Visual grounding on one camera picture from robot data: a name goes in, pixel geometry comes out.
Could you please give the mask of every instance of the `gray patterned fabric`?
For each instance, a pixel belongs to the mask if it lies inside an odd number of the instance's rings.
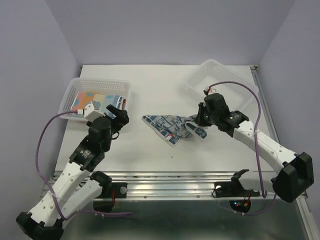
[[[166,143],[174,147],[182,138],[196,136],[203,141],[207,137],[206,130],[195,123],[196,116],[144,115],[142,120]]]

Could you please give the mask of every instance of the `gray wall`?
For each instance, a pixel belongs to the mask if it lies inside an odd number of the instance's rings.
[[[320,1],[297,0],[266,51],[258,74],[279,139],[313,156],[307,191],[320,228]]]
[[[26,239],[16,217],[40,197],[38,138],[58,112],[68,81],[78,75],[79,65],[44,0],[0,2],[0,239]],[[54,170],[65,125],[55,121],[44,137],[40,168],[46,176]]]
[[[257,64],[294,0],[46,0],[80,64]]]

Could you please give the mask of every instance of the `purple cable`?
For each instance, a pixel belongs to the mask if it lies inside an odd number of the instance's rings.
[[[44,181],[44,183],[47,185],[47,187],[49,188],[50,192],[52,193],[52,198],[54,201],[54,205],[55,208],[57,210],[57,212],[59,213],[60,217],[62,220],[67,221],[69,219],[71,219],[74,215],[78,214],[78,213],[89,213],[89,214],[98,214],[98,215],[103,215],[104,217],[107,218],[120,218],[120,217],[127,217],[133,214],[133,212],[119,212],[119,213],[108,213],[108,212],[99,212],[99,211],[90,211],[90,210],[80,210],[80,211],[75,211],[73,213],[71,213],[69,216],[65,217],[62,213],[62,210],[59,206],[58,203],[58,199],[56,197],[55,191],[53,189],[53,187],[51,186],[51,184],[48,182],[48,180],[41,174],[40,169],[39,169],[39,160],[38,160],[38,155],[39,155],[39,148],[40,148],[40,144],[42,141],[42,138],[45,134],[46,129],[48,128],[49,124],[56,119],[57,117],[60,117],[61,115],[65,115],[65,114],[73,114],[73,113],[77,113],[77,111],[66,111],[63,113],[59,113],[55,116],[53,116],[48,122],[47,124],[44,126],[42,133],[40,135],[39,141],[38,141],[38,145],[36,147],[36,151],[35,151],[35,169],[36,172],[38,173],[39,177]]]
[[[256,212],[252,212],[252,213],[245,213],[245,214],[243,214],[243,215],[245,215],[245,216],[254,216],[254,215],[263,214],[263,213],[265,213],[266,211],[269,211],[269,210],[275,205],[276,198],[277,198],[277,194],[274,194],[273,199],[272,199],[272,202],[270,203],[270,205],[267,206],[266,208],[262,209],[261,211],[256,211]],[[228,211],[230,211],[230,212],[238,213],[238,214],[241,214],[241,215],[242,215],[241,212],[238,212],[238,211],[234,212],[234,210],[231,210],[231,209],[226,208],[226,207],[224,207],[224,206],[220,206],[220,205],[219,205],[219,208],[222,208],[222,209],[228,210]]]
[[[259,180],[260,180],[260,187],[261,187],[261,193],[263,198],[265,199],[267,197],[267,192],[265,192],[265,188],[264,188],[264,183],[263,183],[263,177],[262,177],[262,171],[261,171],[261,164],[260,164],[260,159],[259,159],[259,145],[258,145],[258,136],[256,134],[256,131],[258,129],[258,123],[260,121],[260,117],[261,117],[261,106],[260,106],[260,101],[258,96],[254,93],[254,91],[252,91],[249,87],[247,87],[246,85],[236,82],[236,81],[221,81],[221,82],[217,82],[214,84],[211,84],[209,86],[209,91],[212,87],[220,85],[220,84],[236,84],[239,85],[241,87],[244,87],[245,89],[249,90],[250,93],[252,93],[252,95],[254,96],[256,103],[258,104],[258,116],[256,118],[253,130],[254,130],[254,150],[255,150],[255,158],[256,158],[256,164],[258,167],[258,173],[259,173]]]

